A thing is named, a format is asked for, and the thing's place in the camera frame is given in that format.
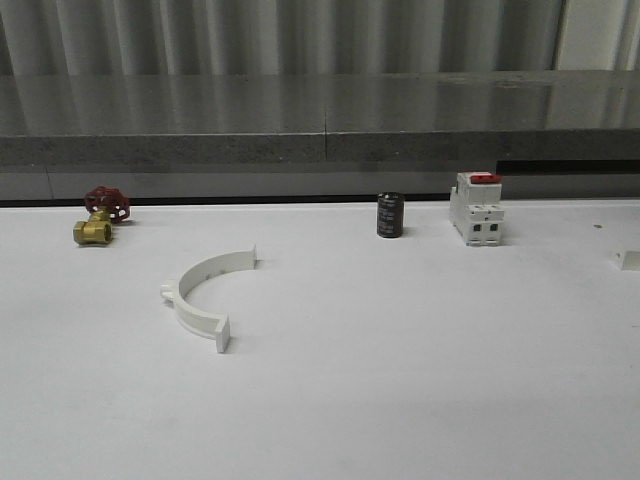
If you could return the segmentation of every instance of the black capacitor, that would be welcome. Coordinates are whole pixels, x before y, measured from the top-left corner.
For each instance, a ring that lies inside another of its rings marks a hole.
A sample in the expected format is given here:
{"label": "black capacitor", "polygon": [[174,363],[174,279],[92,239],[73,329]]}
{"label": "black capacitor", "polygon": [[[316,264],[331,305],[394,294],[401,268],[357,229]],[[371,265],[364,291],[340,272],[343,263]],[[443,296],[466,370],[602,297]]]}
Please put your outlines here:
{"label": "black capacitor", "polygon": [[396,192],[378,194],[378,235],[398,238],[402,235],[404,195]]}

